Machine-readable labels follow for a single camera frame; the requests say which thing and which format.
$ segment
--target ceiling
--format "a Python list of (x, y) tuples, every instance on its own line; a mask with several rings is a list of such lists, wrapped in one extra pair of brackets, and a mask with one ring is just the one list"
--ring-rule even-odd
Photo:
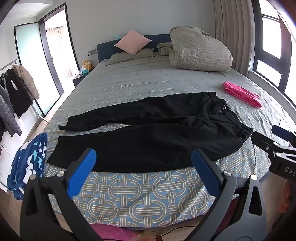
[(37, 17), (45, 9), (52, 6), (52, 1), (53, 0), (20, 0), (7, 14), (5, 21)]

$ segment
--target door frame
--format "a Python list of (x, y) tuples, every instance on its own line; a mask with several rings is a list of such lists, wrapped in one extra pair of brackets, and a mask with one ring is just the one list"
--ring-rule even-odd
[[(16, 26), (14, 26), (15, 48), (16, 48), (16, 51), (17, 51), (17, 58), (18, 58), (18, 61), (19, 61), (19, 64), (20, 64), (20, 65), (22, 65), (22, 62), (21, 62), (21, 60), (20, 60), (20, 54), (19, 54), (18, 47), (17, 47), (16, 27), (23, 26), (23, 25), (28, 25), (28, 24), (33, 24), (33, 23), (37, 23), (37, 22), (24, 23), (24, 24), (20, 24), (20, 25), (16, 25)], [(54, 65), (53, 65), (53, 61), (52, 61), (52, 59), (51, 59), (51, 58), (48, 59), (48, 58), (46, 57), (45, 50), (44, 50), (44, 43), (43, 43), (42, 36), (41, 36), (40, 25), (39, 25), (39, 32), (40, 32), (40, 37), (41, 37), (41, 42), (42, 42), (43, 52), (44, 52), (44, 55), (45, 55), (45, 58), (46, 58), (46, 61), (47, 61), (47, 65), (48, 65), (48, 67), (49, 67), (49, 71), (50, 71), (50, 74), (51, 74), (52, 79), (53, 79), (53, 81), (54, 81), (54, 84), (56, 85), (57, 91), (59, 92), (59, 98), (56, 100), (56, 102), (57, 102), (57, 101), (60, 99), (61, 95), (64, 93), (64, 89), (63, 89), (63, 87), (62, 87), (62, 85), (61, 85), (61, 82), (59, 81), (59, 78), (58, 78), (58, 76), (57, 76), (57, 72), (56, 72), (56, 70), (55, 70), (55, 68), (54, 68)], [(52, 62), (53, 69), (50, 68), (49, 61)], [(55, 103), (54, 103), (54, 104), (52, 105), (52, 107), (48, 110), (48, 112), (45, 114), (45, 113), (43, 112), (43, 110), (41, 109), (41, 107), (40, 107), (40, 105), (38, 104), (38, 101), (37, 101), (36, 99), (35, 99), (35, 103), (37, 104), (39, 110), (41, 111), (41, 113), (42, 113), (42, 115), (43, 115), (44, 117), (48, 114), (48, 112), (51, 110), (51, 108), (55, 105)]]
[(56, 15), (57, 13), (59, 13), (60, 11), (62, 10), (65, 10), (65, 13), (66, 13), (66, 20), (67, 20), (67, 27), (68, 27), (68, 32), (69, 32), (69, 37), (70, 37), (70, 42), (71, 42), (71, 47), (72, 47), (72, 51), (73, 51), (73, 55), (74, 55), (74, 58), (75, 58), (75, 62), (76, 62), (76, 65), (77, 65), (77, 68), (78, 68), (78, 71), (80, 70), (80, 66), (78, 64), (78, 60), (77, 60), (77, 57), (76, 57), (76, 53), (75, 53), (75, 49), (74, 49), (74, 45), (73, 45), (73, 40), (72, 40), (72, 36), (71, 36), (71, 31), (70, 31), (70, 25), (69, 25), (69, 19), (68, 19), (68, 11), (67, 11), (67, 3), (63, 3), (61, 4), (60, 6), (56, 7), (55, 9), (53, 9), (51, 12), (49, 12), (48, 14), (46, 14), (44, 17), (42, 17), (38, 23), (39, 23), (39, 27), (42, 27), (44, 28), (44, 32), (45, 32), (45, 25), (44, 23), (50, 19), (52, 16)]

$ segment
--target blue headboard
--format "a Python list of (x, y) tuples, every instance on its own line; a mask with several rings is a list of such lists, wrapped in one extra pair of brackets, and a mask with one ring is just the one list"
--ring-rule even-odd
[[(169, 34), (157, 34), (157, 35), (145, 35), (146, 38), (151, 39), (152, 41), (148, 43), (144, 48), (152, 49), (154, 48), (154, 52), (158, 52), (157, 45), (159, 43), (166, 43), (171, 42)], [(122, 49), (115, 47), (114, 45), (117, 44), (120, 40), (113, 40), (110, 42), (98, 44), (98, 58), (99, 62), (104, 59), (110, 58), (115, 53), (122, 53), (124, 52)]]

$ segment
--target wooden floor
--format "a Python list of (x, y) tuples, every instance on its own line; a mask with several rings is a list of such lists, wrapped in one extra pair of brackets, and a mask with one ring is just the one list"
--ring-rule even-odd
[[(61, 100), (55, 105), (52, 110), (47, 114), (46, 118), (50, 120), (56, 110), (59, 108), (63, 100), (66, 99), (66, 96), (62, 96)], [(44, 128), (46, 127), (47, 123), (45, 121), (42, 121), (39, 126), (37, 127), (36, 131), (31, 135), (31, 138), (34, 138), (36, 135), (41, 133)], [(264, 202), (266, 206), (266, 213), (267, 213), (267, 233), (271, 231), (271, 227), (273, 223), (278, 219), (280, 213), (277, 211), (277, 205), (279, 201), (279, 196), (281, 193), (281, 188), (284, 183), (284, 179), (276, 176), (274, 174), (271, 174), (269, 178), (263, 181), (261, 184), (262, 191), (264, 194)], [(21, 209), (22, 201), (15, 200), (13, 197), (13, 194), (11, 192), (5, 193), (3, 190), (0, 189), (0, 212), (2, 213), (3, 217), (6, 219), (8, 224), (13, 228), (13, 230), (19, 234), (20, 232), (20, 209)], [(57, 215), (58, 220), (61, 224), (61, 226), (69, 230), (68, 225), (66, 224), (64, 218), (62, 216)], [(151, 232), (144, 232), (141, 237), (146, 237), (145, 240), (151, 240), (153, 241), (153, 238), (156, 237), (156, 235), (162, 235), (167, 233), (173, 228), (177, 228), (180, 226), (196, 226), (198, 225), (197, 220), (189, 220), (186, 222), (186, 224), (176, 224), (174, 226), (161, 228), (161, 230), (158, 231), (151, 231)], [(172, 231), (171, 233), (167, 234), (166, 236), (163, 236), (163, 241), (181, 241), (184, 240), (190, 232), (194, 228), (181, 228), (175, 231)]]

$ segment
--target gray pillow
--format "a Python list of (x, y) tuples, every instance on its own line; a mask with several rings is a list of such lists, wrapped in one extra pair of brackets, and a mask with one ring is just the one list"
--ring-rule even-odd
[(157, 45), (158, 52), (163, 56), (169, 56), (169, 49), (172, 47), (172, 43), (159, 43)]
[(226, 72), (232, 66), (228, 48), (198, 27), (174, 27), (170, 38), (173, 44), (170, 64), (175, 68)]
[(136, 60), (136, 59), (140, 59), (140, 58), (150, 58), (150, 57), (154, 57), (154, 49), (141, 49), (138, 53), (136, 54), (128, 54), (126, 52), (124, 53), (116, 53), (113, 54), (109, 61), (107, 62), (106, 65), (110, 65), (110, 64), (116, 64), (116, 63), (120, 63), (120, 62), (125, 62), (128, 60)]

